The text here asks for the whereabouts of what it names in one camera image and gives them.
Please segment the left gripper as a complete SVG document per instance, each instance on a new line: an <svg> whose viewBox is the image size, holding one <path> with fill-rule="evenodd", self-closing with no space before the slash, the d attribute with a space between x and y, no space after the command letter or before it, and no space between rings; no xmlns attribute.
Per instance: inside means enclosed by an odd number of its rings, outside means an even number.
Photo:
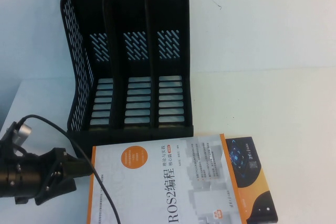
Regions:
<svg viewBox="0 0 336 224"><path fill-rule="evenodd" d="M90 162L67 154L64 148L53 148L39 157L41 186L34 200L41 205L55 197L76 190L74 178L92 175Z"/></svg>

